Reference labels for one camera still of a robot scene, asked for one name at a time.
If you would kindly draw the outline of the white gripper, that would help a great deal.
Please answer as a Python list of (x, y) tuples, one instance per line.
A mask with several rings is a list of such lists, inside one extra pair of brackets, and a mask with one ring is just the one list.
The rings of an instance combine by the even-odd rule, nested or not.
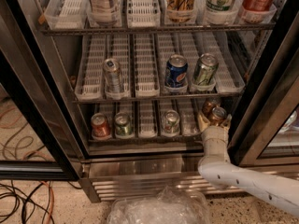
[(203, 114), (202, 111), (198, 112), (197, 115), (199, 130), (202, 133), (202, 140), (203, 142), (209, 139), (219, 139), (223, 141), (225, 144), (228, 144), (228, 130), (231, 126), (232, 115), (229, 114), (226, 120), (220, 126), (209, 126), (210, 121), (208, 118)]

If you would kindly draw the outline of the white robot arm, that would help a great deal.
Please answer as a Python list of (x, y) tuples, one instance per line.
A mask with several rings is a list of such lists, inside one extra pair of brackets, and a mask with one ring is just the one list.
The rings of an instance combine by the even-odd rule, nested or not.
[(228, 131), (231, 115), (220, 126), (200, 111), (197, 115), (204, 147), (204, 157), (198, 162), (198, 172), (214, 188), (231, 186), (299, 217), (299, 181), (278, 175), (269, 175), (231, 164), (228, 151)]

